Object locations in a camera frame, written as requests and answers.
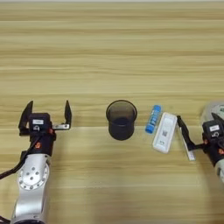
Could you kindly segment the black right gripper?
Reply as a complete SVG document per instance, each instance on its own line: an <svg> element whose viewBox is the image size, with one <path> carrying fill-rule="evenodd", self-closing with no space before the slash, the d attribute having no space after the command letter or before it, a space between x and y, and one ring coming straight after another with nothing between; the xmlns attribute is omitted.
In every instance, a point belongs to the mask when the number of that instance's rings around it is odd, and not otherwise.
<svg viewBox="0 0 224 224"><path fill-rule="evenodd" d="M224 120L215 113L212 113L214 120L224 123ZM212 165L216 165L220 160L224 159L224 136L221 137L211 137L202 134L203 143L195 144L192 142L189 136L189 130L186 127L186 124L182 120L181 116L178 115L178 126L181 129L182 137L184 138L186 148L189 151L202 149L204 153L209 157Z"/></svg>

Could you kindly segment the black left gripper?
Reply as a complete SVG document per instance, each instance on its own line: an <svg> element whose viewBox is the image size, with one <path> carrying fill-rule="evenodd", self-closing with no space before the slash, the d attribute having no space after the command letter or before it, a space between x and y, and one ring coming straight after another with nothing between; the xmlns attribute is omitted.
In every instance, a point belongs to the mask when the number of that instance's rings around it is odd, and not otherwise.
<svg viewBox="0 0 224 224"><path fill-rule="evenodd" d="M29 130L26 128L26 125L29 121L29 116L32 113L33 101L30 101L19 121L19 135L20 136L29 136L30 137L30 147L28 150L23 150L21 153L22 157L26 157L31 154L46 154L51 156L53 154L53 143L56 140L56 131L58 130L69 130L72 123L72 110L70 108L69 101L66 101L65 106L65 119L66 123L52 125L47 129L38 129L38 130Z"/></svg>

